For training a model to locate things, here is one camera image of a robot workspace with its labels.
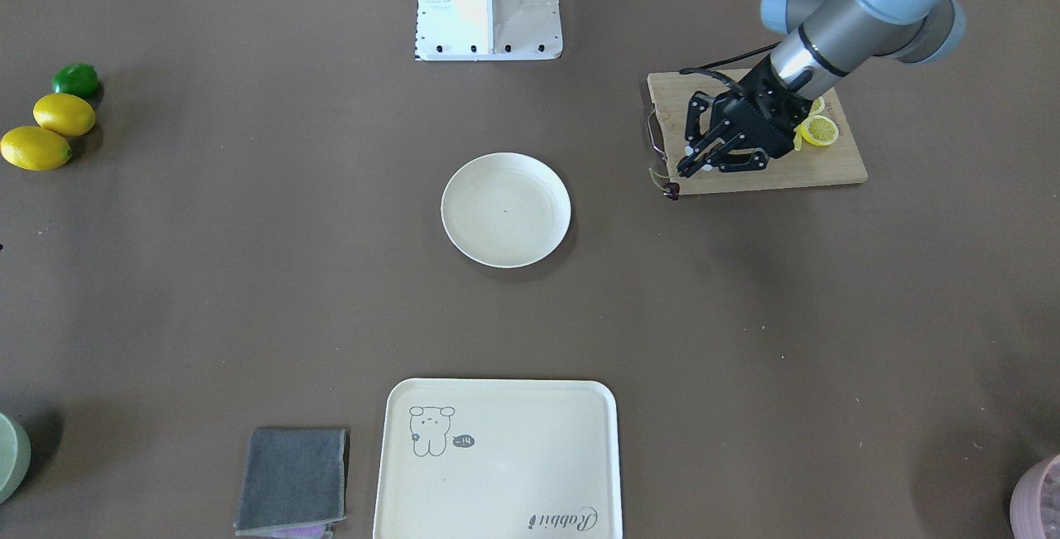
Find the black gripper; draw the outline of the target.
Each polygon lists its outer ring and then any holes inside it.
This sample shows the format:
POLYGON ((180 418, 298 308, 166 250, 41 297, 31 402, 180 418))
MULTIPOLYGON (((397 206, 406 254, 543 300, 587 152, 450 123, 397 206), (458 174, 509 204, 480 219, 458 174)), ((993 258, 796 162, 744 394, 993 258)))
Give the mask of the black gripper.
POLYGON ((728 89, 716 97, 712 128, 695 146, 686 147, 686 157, 675 168, 679 177, 761 171, 768 158, 783 157, 793 149, 793 132, 809 117, 812 101, 789 89, 768 57, 738 82, 746 95, 737 99, 728 89))

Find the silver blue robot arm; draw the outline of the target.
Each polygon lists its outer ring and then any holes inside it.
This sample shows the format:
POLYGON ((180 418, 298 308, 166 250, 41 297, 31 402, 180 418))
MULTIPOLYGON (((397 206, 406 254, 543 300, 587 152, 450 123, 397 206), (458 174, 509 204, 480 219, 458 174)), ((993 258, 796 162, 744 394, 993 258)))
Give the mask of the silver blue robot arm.
POLYGON ((871 57, 911 65, 940 60, 961 42, 957 0, 761 0, 761 22, 781 36, 742 79, 696 68, 722 94, 689 98, 684 178, 700 171, 761 171, 794 147, 812 103, 871 57))

